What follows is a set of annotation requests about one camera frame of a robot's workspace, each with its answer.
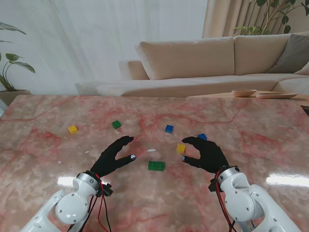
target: plant pot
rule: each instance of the plant pot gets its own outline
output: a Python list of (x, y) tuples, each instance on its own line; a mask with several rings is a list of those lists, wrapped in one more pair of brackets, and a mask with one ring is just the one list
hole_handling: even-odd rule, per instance
[(31, 92), (29, 90), (17, 89), (17, 91), (14, 92), (8, 92), (7, 90), (5, 90), (0, 91), (0, 100), (2, 100), (4, 104), (9, 106), (18, 95), (30, 95), (30, 94)]

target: beige curtain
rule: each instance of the beige curtain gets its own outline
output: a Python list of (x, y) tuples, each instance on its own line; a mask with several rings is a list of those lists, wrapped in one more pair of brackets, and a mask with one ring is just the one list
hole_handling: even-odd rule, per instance
[[(265, 26), (267, 5), (259, 7), (255, 0), (208, 0), (202, 38), (232, 36), (240, 26)], [(267, 26), (272, 34), (282, 34), (281, 17)]]

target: wooden bowl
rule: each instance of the wooden bowl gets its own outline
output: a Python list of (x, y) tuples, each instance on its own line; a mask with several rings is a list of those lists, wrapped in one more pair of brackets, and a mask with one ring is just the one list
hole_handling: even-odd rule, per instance
[(232, 90), (232, 94), (234, 97), (244, 98), (244, 97), (251, 96), (256, 91), (257, 91), (256, 89), (234, 89)]

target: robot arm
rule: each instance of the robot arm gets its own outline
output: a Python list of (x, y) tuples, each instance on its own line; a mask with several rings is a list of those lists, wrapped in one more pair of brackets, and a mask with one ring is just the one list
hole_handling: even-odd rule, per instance
[(250, 185), (244, 173), (237, 167), (230, 167), (218, 177), (218, 183), (225, 192), (225, 207), (229, 215), (244, 232), (252, 231), (247, 221), (264, 220), (254, 232), (301, 232), (266, 190)]
[[(300, 232), (272, 197), (258, 185), (250, 185), (238, 167), (230, 167), (218, 145), (196, 137), (183, 139), (200, 152), (200, 159), (183, 156), (182, 161), (202, 168), (209, 173), (219, 174), (217, 180), (225, 192), (225, 207), (228, 214), (240, 225), (243, 232)], [(212, 182), (210, 190), (214, 191)], [(248, 224), (253, 219), (264, 220), (256, 228)]]
[(96, 195), (98, 190), (99, 182), (90, 172), (78, 174), (73, 180), (73, 192), (56, 192), (21, 232), (60, 232), (48, 219), (48, 214), (54, 207), (57, 219), (64, 224), (73, 225), (70, 232), (78, 232), (89, 215), (87, 198)]
[(21, 232), (60, 232), (49, 220), (50, 212), (54, 212), (56, 218), (62, 223), (71, 225), (69, 232), (79, 232), (89, 217), (87, 200), (89, 196), (100, 197), (102, 194), (105, 196), (112, 194), (111, 185), (103, 185), (103, 189), (100, 187), (100, 178), (136, 159), (135, 155), (115, 159), (122, 147), (132, 141), (133, 137), (124, 136), (108, 146), (90, 171), (78, 174), (73, 180), (73, 192), (68, 194), (64, 190), (56, 192)]

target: yellow lego brick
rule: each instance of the yellow lego brick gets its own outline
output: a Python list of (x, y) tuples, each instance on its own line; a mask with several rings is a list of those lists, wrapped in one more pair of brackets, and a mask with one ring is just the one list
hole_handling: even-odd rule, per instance
[(75, 134), (75, 133), (78, 132), (78, 130), (77, 130), (75, 125), (72, 125), (72, 126), (68, 127), (68, 129), (69, 129), (71, 134)]
[(185, 145), (184, 144), (178, 144), (177, 146), (177, 152), (178, 153), (184, 153)]

